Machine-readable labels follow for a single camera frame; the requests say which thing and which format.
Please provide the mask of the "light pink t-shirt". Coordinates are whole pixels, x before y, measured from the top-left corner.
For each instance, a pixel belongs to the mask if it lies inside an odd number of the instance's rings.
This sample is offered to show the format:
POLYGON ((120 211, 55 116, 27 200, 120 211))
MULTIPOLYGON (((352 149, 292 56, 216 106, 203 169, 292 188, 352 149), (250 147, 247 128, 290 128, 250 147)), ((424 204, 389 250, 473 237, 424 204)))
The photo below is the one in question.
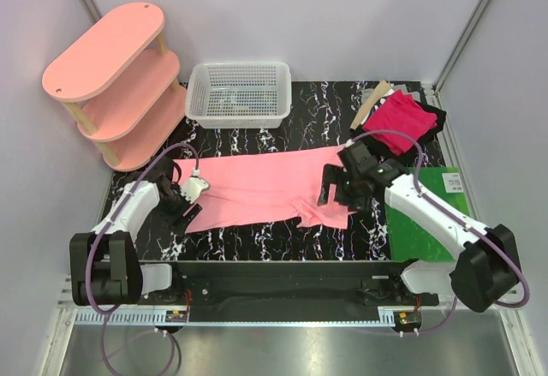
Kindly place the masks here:
POLYGON ((318 205, 326 164, 341 164, 340 146, 294 152, 202 158, 200 176, 210 188, 188 233, 299 218, 300 227, 348 228, 350 212, 334 200, 318 205))

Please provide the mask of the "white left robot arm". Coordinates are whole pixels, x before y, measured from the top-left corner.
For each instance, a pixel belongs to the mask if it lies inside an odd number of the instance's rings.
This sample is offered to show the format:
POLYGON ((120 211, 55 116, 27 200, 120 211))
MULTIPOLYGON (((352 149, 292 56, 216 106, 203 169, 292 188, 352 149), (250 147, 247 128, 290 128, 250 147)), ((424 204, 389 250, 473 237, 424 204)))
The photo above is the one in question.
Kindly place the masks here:
POLYGON ((127 184, 107 216, 69 242, 72 298, 76 305, 104 311, 105 305, 135 304, 155 292, 165 303, 179 302, 185 283, 169 264, 140 262, 136 238, 150 214, 185 230, 198 216, 198 198, 210 184, 198 171, 178 184, 155 172, 127 184))

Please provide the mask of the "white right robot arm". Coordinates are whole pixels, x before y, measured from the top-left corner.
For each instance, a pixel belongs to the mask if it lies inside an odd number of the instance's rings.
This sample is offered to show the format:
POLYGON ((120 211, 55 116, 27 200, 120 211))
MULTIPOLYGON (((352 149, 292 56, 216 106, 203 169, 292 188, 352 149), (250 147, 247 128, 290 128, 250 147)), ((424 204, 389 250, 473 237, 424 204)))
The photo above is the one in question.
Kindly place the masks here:
POLYGON ((339 165, 323 168, 318 204, 329 194, 350 212, 366 209, 375 196, 412 219, 440 243, 452 262, 408 260, 389 282, 393 301, 408 304, 419 294, 453 295, 467 308, 483 313, 524 284, 515 236, 506 226, 493 228, 458 212, 420 184, 395 159, 379 162, 361 142, 348 143, 339 165))

